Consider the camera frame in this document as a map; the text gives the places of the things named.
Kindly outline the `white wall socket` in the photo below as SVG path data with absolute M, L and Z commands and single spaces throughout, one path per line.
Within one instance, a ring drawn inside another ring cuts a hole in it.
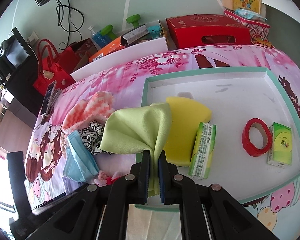
M 26 43 L 30 46 L 34 46 L 38 40 L 38 35 L 35 31 L 33 31 L 32 34 L 26 39 Z

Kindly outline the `blue surgical face mask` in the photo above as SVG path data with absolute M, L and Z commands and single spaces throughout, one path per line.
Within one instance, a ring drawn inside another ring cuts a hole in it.
M 66 162 L 63 176 L 73 181 L 84 183 L 99 173 L 93 155 L 86 149 L 77 130 L 67 136 Z

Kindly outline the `pink white striped fuzzy cloth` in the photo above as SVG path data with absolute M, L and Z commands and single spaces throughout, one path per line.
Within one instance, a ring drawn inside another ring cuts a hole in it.
M 62 131 L 71 134 L 73 131 L 88 127 L 92 121 L 105 124 L 115 111 L 113 109 L 114 96 L 110 92 L 96 92 L 90 100 L 82 99 L 67 113 Z

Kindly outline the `blue wet wipes pack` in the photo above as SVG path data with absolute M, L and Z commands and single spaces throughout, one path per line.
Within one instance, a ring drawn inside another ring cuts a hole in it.
M 252 21 L 261 21 L 261 22 L 266 22 L 267 19 L 263 17 L 262 15 L 251 11 L 251 10 L 246 10 L 242 8 L 238 8 L 235 10 L 235 14 L 238 16 L 241 16 L 242 18 L 245 18 L 247 20 L 252 20 Z

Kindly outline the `light green microfiber cloth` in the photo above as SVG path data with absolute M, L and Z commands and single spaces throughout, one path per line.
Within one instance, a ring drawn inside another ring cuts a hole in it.
M 168 139 L 172 124 L 168 103 L 124 108 L 106 121 L 100 149 L 115 154 L 150 152 L 151 167 L 148 193 L 159 194 L 158 159 Z

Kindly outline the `black white leopard scrunchie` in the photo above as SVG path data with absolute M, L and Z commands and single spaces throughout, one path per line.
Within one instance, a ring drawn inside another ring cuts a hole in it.
M 104 132 L 103 124 L 97 122 L 96 120 L 93 120 L 86 128 L 80 129 L 78 132 L 83 145 L 92 155 L 97 155 L 100 153 L 111 154 L 110 152 L 100 149 L 100 144 Z

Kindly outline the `teal rimmed white tray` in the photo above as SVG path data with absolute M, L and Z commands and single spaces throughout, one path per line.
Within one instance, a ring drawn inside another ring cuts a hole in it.
M 212 112 L 216 142 L 209 177 L 197 183 L 220 184 L 240 203 L 261 198 L 300 176 L 300 120 L 277 77 L 266 67 L 216 67 L 149 77 L 141 104 L 164 102 L 181 92 Z M 292 164 L 267 164 L 267 156 L 251 157 L 242 146 L 242 132 L 252 118 L 292 130 Z

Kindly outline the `cartoon print bed sheet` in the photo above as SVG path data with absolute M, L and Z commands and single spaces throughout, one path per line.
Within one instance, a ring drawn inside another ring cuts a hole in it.
M 138 107 L 148 77 L 210 67 L 266 67 L 278 78 L 300 114 L 300 69 L 284 52 L 260 46 L 201 46 L 149 55 L 119 64 L 70 85 L 58 97 L 46 122 L 37 121 L 26 154 L 26 191 L 32 206 L 71 192 L 77 184 L 63 177 L 66 157 L 53 160 L 63 141 L 56 139 L 67 113 L 96 92 L 110 92 L 114 109 Z M 247 205 L 280 239 L 300 236 L 300 177 L 269 196 Z

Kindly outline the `smartphone on clip stand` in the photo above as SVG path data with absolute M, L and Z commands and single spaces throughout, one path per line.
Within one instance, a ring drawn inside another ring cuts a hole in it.
M 53 81 L 48 85 L 40 110 L 40 116 L 49 115 L 51 107 L 53 106 L 59 94 L 61 93 L 62 90 L 60 88 L 56 88 L 56 85 L 57 81 Z

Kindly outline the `large red gift box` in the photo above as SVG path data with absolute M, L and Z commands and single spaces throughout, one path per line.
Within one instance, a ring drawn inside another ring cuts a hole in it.
M 193 14 L 166 18 L 178 49 L 204 45 L 250 45 L 249 29 L 220 14 Z

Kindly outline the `blue water bottle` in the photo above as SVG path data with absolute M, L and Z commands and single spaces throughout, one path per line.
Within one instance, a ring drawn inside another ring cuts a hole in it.
M 88 28 L 91 32 L 92 40 L 100 47 L 103 48 L 111 42 L 111 39 L 107 35 L 102 35 L 101 31 L 97 31 L 93 25 Z

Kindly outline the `white foam board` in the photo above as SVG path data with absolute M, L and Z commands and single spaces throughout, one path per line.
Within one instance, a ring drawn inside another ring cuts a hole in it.
M 138 60 L 149 55 L 165 53 L 167 51 L 168 46 L 166 38 L 157 38 L 106 55 L 79 68 L 71 73 L 71 76 L 75 81 L 80 81 L 103 70 Z

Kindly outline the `red pink hair bow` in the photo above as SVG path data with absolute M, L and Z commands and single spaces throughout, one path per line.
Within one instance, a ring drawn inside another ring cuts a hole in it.
M 112 185 L 115 181 L 117 181 L 119 178 L 121 178 L 124 175 L 125 175 L 124 173 L 117 171 L 111 176 L 106 172 L 100 170 L 97 177 L 93 181 L 97 186 L 103 187 L 103 186 Z

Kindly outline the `green tissue pack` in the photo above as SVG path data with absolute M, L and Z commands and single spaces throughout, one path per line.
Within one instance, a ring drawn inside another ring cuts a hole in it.
M 273 142 L 268 151 L 267 164 L 280 168 L 292 165 L 292 129 L 273 122 L 269 127 Z
M 216 140 L 216 125 L 201 122 L 194 142 L 188 175 L 207 179 L 210 174 Z

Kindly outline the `yellow sponge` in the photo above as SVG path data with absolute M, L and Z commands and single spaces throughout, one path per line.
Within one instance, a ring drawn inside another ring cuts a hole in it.
M 167 161 L 188 167 L 199 125 L 211 120 L 212 111 L 196 100 L 183 97 L 170 96 L 166 102 L 172 117 L 170 133 L 164 146 Z

